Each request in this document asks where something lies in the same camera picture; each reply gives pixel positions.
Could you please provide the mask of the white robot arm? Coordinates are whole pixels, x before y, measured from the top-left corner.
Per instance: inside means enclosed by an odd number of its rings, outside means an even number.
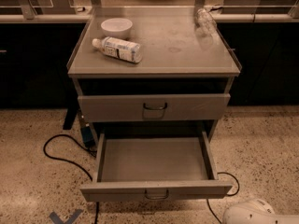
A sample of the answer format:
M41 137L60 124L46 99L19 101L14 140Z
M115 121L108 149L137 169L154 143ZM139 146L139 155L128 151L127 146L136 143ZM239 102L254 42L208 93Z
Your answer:
M227 208L222 224L299 224L298 215L279 215L262 199L251 199Z

